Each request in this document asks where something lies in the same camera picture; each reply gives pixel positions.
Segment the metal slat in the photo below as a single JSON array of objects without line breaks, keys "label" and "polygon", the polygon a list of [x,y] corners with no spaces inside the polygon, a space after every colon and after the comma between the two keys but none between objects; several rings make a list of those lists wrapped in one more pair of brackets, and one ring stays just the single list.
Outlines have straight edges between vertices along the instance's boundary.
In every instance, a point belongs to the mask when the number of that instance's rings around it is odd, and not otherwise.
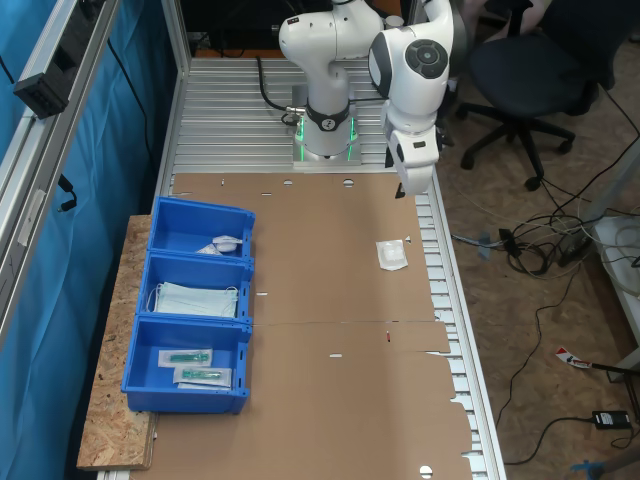
[{"label": "metal slat", "polygon": [[208,135],[208,136],[181,136],[178,140],[178,145],[287,145],[289,142],[289,135],[261,135],[261,136],[249,136],[249,135],[237,135],[237,136],[223,136],[223,135]]},{"label": "metal slat", "polygon": [[[375,95],[367,72],[366,60],[346,62],[350,70],[351,89],[357,98]],[[268,93],[277,103],[285,104],[291,95],[292,84],[305,82],[304,75],[286,60],[265,60],[265,80]],[[292,166],[293,129],[280,122],[281,112],[271,110],[262,102],[257,68],[253,60],[194,59],[186,87],[180,135],[174,150],[173,173],[199,172],[294,172]],[[380,105],[357,105],[358,131],[362,144],[362,165],[349,167],[343,172],[389,173],[383,168],[386,141],[380,126]],[[333,172],[331,167],[313,170]],[[438,226],[437,197],[434,204],[430,194],[418,195],[416,212],[429,274],[431,299],[438,321],[446,325],[450,352],[447,358],[456,391],[454,401],[467,411],[472,431],[472,451],[466,454],[474,478],[491,478],[483,445],[488,438],[485,426],[478,430],[475,410],[475,383],[470,382],[467,371],[466,347],[460,334],[460,313],[452,295],[457,295],[455,284],[445,264],[449,257],[443,254],[446,239]]]}]

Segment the brown carpet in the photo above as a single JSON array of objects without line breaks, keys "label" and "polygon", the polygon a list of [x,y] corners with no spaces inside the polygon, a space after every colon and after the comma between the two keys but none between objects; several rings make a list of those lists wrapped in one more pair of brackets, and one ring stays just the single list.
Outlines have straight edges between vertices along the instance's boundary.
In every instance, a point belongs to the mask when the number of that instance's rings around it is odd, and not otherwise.
[{"label": "brown carpet", "polygon": [[[617,83],[611,94],[640,125],[639,45],[623,45],[615,71]],[[469,79],[463,78],[459,88],[460,101],[486,103]],[[559,139],[534,134],[547,178],[572,192],[577,192],[615,160],[634,139],[628,122],[602,93],[588,114],[555,115],[548,120],[577,134],[573,150],[564,156],[554,151]],[[476,202],[509,219],[526,220],[534,214],[551,213],[554,208],[544,189],[530,193],[524,188],[523,183],[533,175],[533,169],[518,140],[513,145],[504,139],[498,141],[476,156],[473,171],[460,169],[464,149],[495,126],[496,122],[473,114],[464,122],[449,120],[456,146],[443,152],[438,176],[452,233],[477,239],[482,232],[489,232],[495,240],[498,228],[516,225],[479,210],[456,191],[454,184]],[[612,175],[604,175],[585,193],[586,198],[595,197],[611,178]],[[640,178],[634,178],[614,206],[631,210],[640,204],[639,192]],[[569,198],[558,191],[552,190],[552,193],[558,200]],[[575,213],[576,203],[567,213]],[[550,233],[549,229],[540,229],[526,239],[534,241]],[[557,238],[551,236],[541,241]],[[538,280],[511,270],[502,252],[492,251],[487,261],[481,258],[476,247],[456,243],[454,248],[491,407],[497,419],[509,395],[510,377],[537,341],[535,310],[557,303],[577,269],[569,272],[570,267],[563,270],[555,265],[547,276],[569,273],[556,279]],[[530,263],[530,268],[534,267],[535,263]],[[592,254],[582,263],[567,299],[559,308],[541,312],[540,320],[542,344],[516,378],[513,400],[498,429],[507,462],[528,457],[542,429],[556,417],[589,417],[594,409],[631,410],[623,385],[610,384],[603,372],[564,365],[553,354],[561,345],[580,358],[615,364],[636,347],[598,255]],[[623,435],[628,432],[601,432],[591,425],[575,422],[556,424],[545,437],[536,458],[527,465],[507,467],[507,476],[511,480],[586,478],[584,474],[570,476],[569,466],[586,459],[602,461],[619,454],[609,443]],[[640,463],[605,478],[640,478]]]}]

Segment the power adapter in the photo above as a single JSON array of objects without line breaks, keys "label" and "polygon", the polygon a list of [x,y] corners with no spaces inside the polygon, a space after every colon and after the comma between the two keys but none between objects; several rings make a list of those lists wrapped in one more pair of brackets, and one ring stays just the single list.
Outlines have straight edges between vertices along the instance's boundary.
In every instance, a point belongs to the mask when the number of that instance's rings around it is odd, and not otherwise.
[{"label": "power adapter", "polygon": [[631,420],[624,410],[598,410],[593,412],[593,424],[598,430],[629,430]]}]

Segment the brown cardboard surface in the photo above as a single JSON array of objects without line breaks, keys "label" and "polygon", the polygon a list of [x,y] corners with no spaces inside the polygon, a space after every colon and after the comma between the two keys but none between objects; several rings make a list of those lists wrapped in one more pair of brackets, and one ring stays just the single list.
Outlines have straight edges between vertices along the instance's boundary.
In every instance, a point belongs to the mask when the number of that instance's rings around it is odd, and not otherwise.
[{"label": "brown cardboard surface", "polygon": [[[173,193],[256,213],[256,325],[434,321],[415,199],[397,187],[380,174],[179,174]],[[407,237],[409,266],[382,270],[375,242]]]},{"label": "brown cardboard surface", "polygon": [[391,342],[386,330],[256,327],[243,411],[161,415],[151,469],[131,478],[419,480],[426,465],[434,480],[470,479],[461,454],[471,450],[471,432],[463,407],[450,401],[447,359],[421,352],[445,325],[393,324]]}]

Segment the chair wheel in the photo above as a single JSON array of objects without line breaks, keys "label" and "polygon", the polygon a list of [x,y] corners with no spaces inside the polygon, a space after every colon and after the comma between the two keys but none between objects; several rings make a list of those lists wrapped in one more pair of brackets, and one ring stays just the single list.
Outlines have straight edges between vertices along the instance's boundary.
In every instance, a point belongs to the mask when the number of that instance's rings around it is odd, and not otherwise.
[{"label": "chair wheel", "polygon": [[573,148],[573,142],[570,142],[569,140],[565,140],[558,147],[558,153],[565,155],[569,153],[572,148]]},{"label": "chair wheel", "polygon": [[527,187],[527,190],[530,192],[535,192],[540,188],[541,182],[538,177],[531,177],[529,180],[524,182],[524,186]]},{"label": "chair wheel", "polygon": [[460,162],[460,167],[462,167],[464,170],[473,170],[473,165],[474,164],[475,164],[475,160],[473,158],[473,155],[465,153],[462,156],[462,161]]},{"label": "chair wheel", "polygon": [[469,111],[466,108],[458,107],[458,110],[456,110],[456,117],[458,117],[460,120],[466,120],[468,116]]}]

